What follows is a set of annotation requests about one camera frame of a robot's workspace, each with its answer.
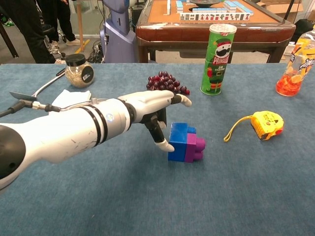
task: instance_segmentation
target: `grapes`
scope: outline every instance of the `grapes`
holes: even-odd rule
[[[180,86],[181,83],[167,71],[159,71],[157,75],[149,76],[146,85],[147,90],[169,90],[175,94],[190,95],[186,86]]]
[[[183,93],[186,92],[186,86],[181,86],[180,91],[182,91]]]
[[[173,91],[174,85],[168,85],[168,86],[167,86],[167,89],[170,90],[170,91]]]
[[[175,86],[175,87],[179,87],[179,85],[181,85],[181,83],[180,83],[179,81],[175,81],[175,82],[174,82],[174,86]]]

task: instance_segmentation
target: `label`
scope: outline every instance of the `label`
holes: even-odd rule
[[[315,63],[315,49],[306,49],[310,43],[310,39],[300,38],[291,53],[291,58],[288,65],[295,65],[295,67],[297,67],[296,64],[299,63],[297,69],[302,77],[307,75]]]
[[[84,83],[89,83],[94,77],[93,68],[89,65],[83,68],[81,78]]]

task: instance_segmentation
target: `pringles can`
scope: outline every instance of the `pringles can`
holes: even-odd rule
[[[213,24],[209,30],[209,43],[200,89],[207,95],[217,95],[221,93],[225,68],[237,28],[230,24]]]

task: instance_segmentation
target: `shoe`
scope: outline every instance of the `shoe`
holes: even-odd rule
[[[54,49],[58,48],[58,42],[57,41],[52,41],[50,45]]]
[[[74,39],[72,41],[67,41],[67,46],[80,46],[81,43],[80,43],[80,40],[79,39]]]

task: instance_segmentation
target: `building block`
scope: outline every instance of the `building block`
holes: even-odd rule
[[[240,4],[238,1],[233,1],[233,3],[237,6],[237,8],[241,11],[241,12],[245,12],[245,13],[249,13],[251,15],[253,15],[254,13],[249,10],[247,7],[245,7],[244,5]]]
[[[235,5],[235,3],[231,2],[231,1],[228,1],[228,0],[224,1],[224,5],[226,5],[230,9],[235,9],[235,10],[236,10],[236,7],[237,7],[237,5]]]
[[[169,161],[185,161],[187,134],[195,131],[187,123],[172,123],[169,143],[174,147],[174,152],[168,153]]]
[[[183,8],[183,4],[181,1],[176,1],[177,8]]]
[[[172,123],[169,143],[174,152],[168,153],[169,161],[193,162],[202,159],[202,151],[206,146],[204,139],[198,138],[196,129],[187,123]]]
[[[198,138],[196,134],[187,134],[187,145],[185,162],[193,162],[194,160],[201,160],[203,157],[202,151],[206,147],[206,141]]]
[[[250,13],[226,12],[226,13],[180,13],[180,21],[248,21]]]

